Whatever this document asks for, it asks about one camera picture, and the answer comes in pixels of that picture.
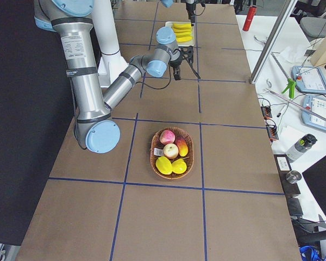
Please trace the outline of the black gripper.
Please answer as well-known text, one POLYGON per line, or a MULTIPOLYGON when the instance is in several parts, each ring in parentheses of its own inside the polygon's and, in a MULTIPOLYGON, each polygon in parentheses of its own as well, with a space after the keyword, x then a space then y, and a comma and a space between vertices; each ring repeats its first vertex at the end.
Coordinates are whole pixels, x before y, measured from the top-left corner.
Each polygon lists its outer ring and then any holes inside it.
POLYGON ((196 3, 186 2, 186 10, 187 10, 188 16, 190 17, 191 24, 195 24, 196 3))
POLYGON ((170 67, 173 68, 174 80, 181 80, 180 65, 183 60, 183 54, 179 53, 179 57, 176 60, 170 61, 170 67))

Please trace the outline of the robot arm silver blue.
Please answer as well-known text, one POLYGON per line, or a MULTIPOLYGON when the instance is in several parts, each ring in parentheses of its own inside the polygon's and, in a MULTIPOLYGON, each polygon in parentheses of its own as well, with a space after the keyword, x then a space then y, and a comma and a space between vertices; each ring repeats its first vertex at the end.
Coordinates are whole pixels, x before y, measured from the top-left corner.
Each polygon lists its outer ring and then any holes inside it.
POLYGON ((125 61, 110 1, 35 1, 34 10, 36 25, 61 38, 77 102, 74 134, 79 146, 94 153, 111 151, 120 139, 112 110, 145 73, 159 78, 179 57, 172 28, 158 30, 153 53, 125 61))
POLYGON ((159 9, 159 18, 167 21, 184 21, 188 20, 191 26, 196 24, 196 5, 199 1, 160 1, 162 8, 159 9), (187 12, 187 17, 183 18, 183 4, 187 12))

